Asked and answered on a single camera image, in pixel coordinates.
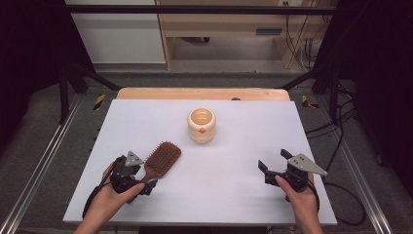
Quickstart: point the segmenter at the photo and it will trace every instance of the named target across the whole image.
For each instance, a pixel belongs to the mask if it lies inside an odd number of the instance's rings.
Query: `hairbrush bristles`
[[[171,142],[162,142],[146,159],[146,175],[142,181],[163,176],[176,162],[181,154],[180,148]]]

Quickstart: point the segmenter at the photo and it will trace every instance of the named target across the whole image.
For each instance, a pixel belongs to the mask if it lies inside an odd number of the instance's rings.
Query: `wrist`
[[[80,225],[77,227],[75,234],[92,234],[98,233],[100,227],[105,223],[100,220],[99,215],[86,215]]]

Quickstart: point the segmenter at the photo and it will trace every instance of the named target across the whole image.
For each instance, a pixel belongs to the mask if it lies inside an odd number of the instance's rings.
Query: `table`
[[[125,99],[133,98],[133,94],[140,99]],[[273,100],[258,100],[267,94],[273,96]],[[234,96],[242,101],[228,100]],[[314,159],[295,103],[288,100],[285,91],[261,89],[121,90],[112,101],[63,221],[81,221],[90,192],[116,157],[132,150],[145,158],[158,143],[168,140],[181,148],[180,158],[158,181],[150,196],[139,196],[133,203],[124,205],[111,219],[112,224],[268,226],[294,223],[283,192],[265,184],[264,175],[258,169],[258,160],[262,160],[270,170],[285,170],[286,161],[280,155],[282,148],[293,155],[304,153]],[[186,133],[186,116],[200,106],[208,107],[217,117],[215,138],[202,145]],[[142,169],[136,177],[143,175]],[[321,224],[336,224],[319,176],[316,176],[316,188]]]

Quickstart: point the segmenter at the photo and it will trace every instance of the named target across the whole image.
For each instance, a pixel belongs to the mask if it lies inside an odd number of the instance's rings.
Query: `black pole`
[[[300,15],[339,16],[352,9],[336,7],[256,7],[256,6],[174,6],[174,5],[49,5],[52,11],[77,14],[222,14],[222,15]]]

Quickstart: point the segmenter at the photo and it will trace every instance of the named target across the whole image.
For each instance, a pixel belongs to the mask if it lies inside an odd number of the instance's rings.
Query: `human hand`
[[[112,164],[104,171],[102,179],[110,172]],[[83,221],[76,229],[75,233],[95,233],[106,223],[121,207],[145,187],[144,183],[139,183],[123,193],[113,190],[109,176],[100,191],[95,195],[88,212]]]
[[[276,176],[277,183],[288,197],[294,211],[295,221],[300,230],[307,233],[323,233],[319,225],[317,200],[314,192],[309,188],[302,192],[295,192],[289,183],[280,176]],[[308,173],[308,180],[314,184],[314,176]]]

